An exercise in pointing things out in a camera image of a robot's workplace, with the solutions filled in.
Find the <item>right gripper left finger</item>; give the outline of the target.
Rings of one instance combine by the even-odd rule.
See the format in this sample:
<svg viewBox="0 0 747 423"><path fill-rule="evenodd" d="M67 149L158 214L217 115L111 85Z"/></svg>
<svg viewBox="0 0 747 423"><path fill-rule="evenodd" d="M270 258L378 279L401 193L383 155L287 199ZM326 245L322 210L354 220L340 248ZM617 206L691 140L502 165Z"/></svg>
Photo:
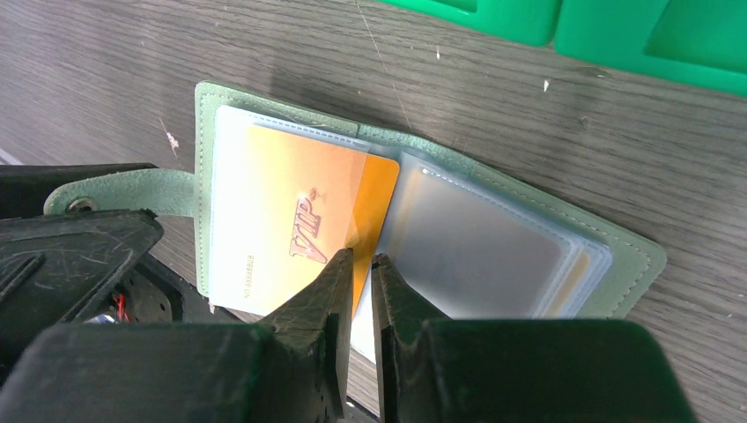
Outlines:
<svg viewBox="0 0 747 423"><path fill-rule="evenodd" d="M353 252L255 323L57 324L1 390L4 422L335 422Z"/></svg>

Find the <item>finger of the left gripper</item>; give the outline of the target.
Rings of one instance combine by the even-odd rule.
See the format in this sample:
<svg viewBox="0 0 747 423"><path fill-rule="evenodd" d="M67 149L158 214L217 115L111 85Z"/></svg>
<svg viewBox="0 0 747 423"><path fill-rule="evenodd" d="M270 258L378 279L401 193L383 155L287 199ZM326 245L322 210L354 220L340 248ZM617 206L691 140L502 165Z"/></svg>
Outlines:
<svg viewBox="0 0 747 423"><path fill-rule="evenodd" d="M66 183L149 163L1 166L1 377L46 328L96 314L164 230L151 211L84 205L46 216L48 196Z"/></svg>

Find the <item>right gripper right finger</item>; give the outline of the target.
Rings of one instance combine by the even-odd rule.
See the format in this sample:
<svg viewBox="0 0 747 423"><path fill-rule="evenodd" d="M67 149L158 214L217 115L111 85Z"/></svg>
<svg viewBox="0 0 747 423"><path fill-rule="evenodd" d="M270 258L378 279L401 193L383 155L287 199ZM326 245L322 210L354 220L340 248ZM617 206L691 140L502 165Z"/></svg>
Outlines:
<svg viewBox="0 0 747 423"><path fill-rule="evenodd" d="M608 319L455 320L371 265L384 422L693 422L662 348Z"/></svg>

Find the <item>sage green card holder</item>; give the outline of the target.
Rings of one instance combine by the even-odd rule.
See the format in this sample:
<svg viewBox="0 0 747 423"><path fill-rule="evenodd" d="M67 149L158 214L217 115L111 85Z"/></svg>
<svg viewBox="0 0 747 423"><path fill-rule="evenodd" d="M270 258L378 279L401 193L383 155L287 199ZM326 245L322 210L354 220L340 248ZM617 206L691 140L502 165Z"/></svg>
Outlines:
<svg viewBox="0 0 747 423"><path fill-rule="evenodd" d="M666 264L655 242L421 137L208 81L196 86L195 106L193 172L154 168L66 183L44 212L89 204L191 217L199 293L241 311L229 296L240 293L248 262L250 126L395 160L398 179L360 302L352 304L351 342L370 360L377 254L457 319L622 317Z"/></svg>

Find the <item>green plastic double bin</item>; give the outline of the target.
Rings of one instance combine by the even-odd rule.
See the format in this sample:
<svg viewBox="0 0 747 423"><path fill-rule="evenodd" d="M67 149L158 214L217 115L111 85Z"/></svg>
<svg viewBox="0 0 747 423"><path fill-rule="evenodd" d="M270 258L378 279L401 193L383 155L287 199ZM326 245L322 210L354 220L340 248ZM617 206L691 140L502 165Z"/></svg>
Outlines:
<svg viewBox="0 0 747 423"><path fill-rule="evenodd" d="M614 69L746 93L746 3L398 1L396 6Z"/></svg>

